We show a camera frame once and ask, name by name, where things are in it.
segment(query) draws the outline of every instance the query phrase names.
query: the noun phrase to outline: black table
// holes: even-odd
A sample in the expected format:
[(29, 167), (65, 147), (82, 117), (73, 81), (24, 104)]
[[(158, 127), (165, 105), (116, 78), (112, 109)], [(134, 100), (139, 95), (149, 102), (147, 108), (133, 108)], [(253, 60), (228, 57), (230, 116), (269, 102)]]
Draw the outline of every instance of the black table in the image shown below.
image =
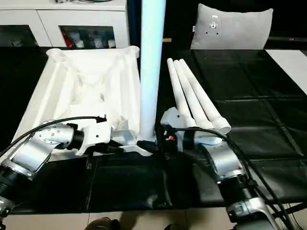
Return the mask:
[[(8, 145), (47, 61), (45, 48), (1, 48), (2, 141)], [(229, 137), (283, 202), (307, 200), (306, 95), (265, 51), (164, 50), (157, 123), (175, 106), (166, 59), (183, 58), (232, 126)], [(206, 160), (200, 161), (209, 169)], [(14, 213), (81, 213), (223, 206), (213, 179), (177, 153), (54, 161)]]

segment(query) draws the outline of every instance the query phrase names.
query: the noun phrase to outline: black connector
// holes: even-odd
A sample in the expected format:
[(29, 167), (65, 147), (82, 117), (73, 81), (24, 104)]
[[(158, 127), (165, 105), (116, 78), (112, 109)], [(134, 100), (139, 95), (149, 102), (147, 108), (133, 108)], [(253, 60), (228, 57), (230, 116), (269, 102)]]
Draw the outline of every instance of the black connector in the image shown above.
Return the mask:
[(136, 145), (151, 153), (159, 152), (158, 146), (152, 141), (138, 140)]
[(256, 191), (250, 187), (250, 182), (246, 175), (226, 179), (218, 186), (226, 206), (258, 197)]
[[(12, 201), (14, 204), (19, 204), (26, 198), (24, 191), (30, 185), (31, 181), (23, 174), (0, 165), (0, 196)], [(5, 207), (0, 210), (0, 218), (7, 217), (10, 211), (11, 207)]]
[(101, 123), (101, 122), (105, 122), (106, 121), (106, 115), (105, 115), (105, 117), (97, 117), (96, 118), (96, 123)]
[(68, 147), (66, 147), (67, 150), (72, 149), (80, 149), (84, 140), (84, 132), (79, 130), (74, 130), (71, 143)]

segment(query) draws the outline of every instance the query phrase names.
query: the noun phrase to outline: white tube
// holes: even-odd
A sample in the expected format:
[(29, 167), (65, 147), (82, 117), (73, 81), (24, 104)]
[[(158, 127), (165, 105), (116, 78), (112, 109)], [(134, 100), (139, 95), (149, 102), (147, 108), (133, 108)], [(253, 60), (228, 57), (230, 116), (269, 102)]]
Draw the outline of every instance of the white tube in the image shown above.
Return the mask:
[(186, 98), (184, 97), (180, 81), (174, 66), (174, 62), (171, 58), (167, 59), (167, 66), (172, 81), (172, 87), (173, 87), (177, 109), (183, 115), (187, 127), (195, 127), (196, 126), (195, 120), (191, 116)]
[(179, 76), (179, 80), (181, 83), (181, 87), (184, 91), (184, 94), (187, 98), (187, 101), (189, 103), (191, 112), (193, 114), (193, 117), (196, 122), (196, 126), (201, 127), (201, 128), (213, 128), (212, 123), (207, 119), (206, 114), (204, 113), (201, 104), (197, 100), (197, 97), (188, 81), (186, 78), (180, 63), (178, 60), (174, 61), (174, 65), (177, 71), (177, 74)]
[(217, 111), (214, 104), (212, 103), (200, 83), (197, 81), (196, 77), (194, 76), (186, 62), (181, 59), (179, 63), (189, 83), (191, 84), (199, 102), (201, 103), (202, 108), (204, 109), (208, 119), (212, 122), (214, 128), (219, 130), (223, 134), (228, 133), (231, 130), (231, 126), (228, 121), (220, 115), (219, 111)]
[(140, 137), (155, 140), (162, 39), (166, 0), (142, 0)]

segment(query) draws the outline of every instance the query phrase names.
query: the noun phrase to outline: cushion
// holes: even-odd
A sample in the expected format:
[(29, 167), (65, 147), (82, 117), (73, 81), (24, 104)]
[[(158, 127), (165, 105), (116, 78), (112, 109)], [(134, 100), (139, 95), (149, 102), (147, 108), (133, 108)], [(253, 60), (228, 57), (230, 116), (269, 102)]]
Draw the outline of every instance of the cushion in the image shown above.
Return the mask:
[(273, 9), (224, 12), (198, 5), (191, 49), (263, 49), (271, 30)]

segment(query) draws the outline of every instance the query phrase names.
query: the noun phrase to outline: tile floor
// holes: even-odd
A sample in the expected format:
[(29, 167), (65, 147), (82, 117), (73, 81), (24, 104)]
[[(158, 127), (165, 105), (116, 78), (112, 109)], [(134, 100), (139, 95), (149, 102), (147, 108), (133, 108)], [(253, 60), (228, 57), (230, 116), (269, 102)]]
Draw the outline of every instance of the tile floor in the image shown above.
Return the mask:
[[(132, 211), (91, 214), (11, 215), (4, 220), (7, 230), (83, 230), (100, 217), (118, 219), (123, 230), (163, 230), (170, 223), (189, 230), (230, 230), (233, 227), (224, 208), (168, 211)], [(295, 213), (297, 222), (307, 230), (307, 209)]]

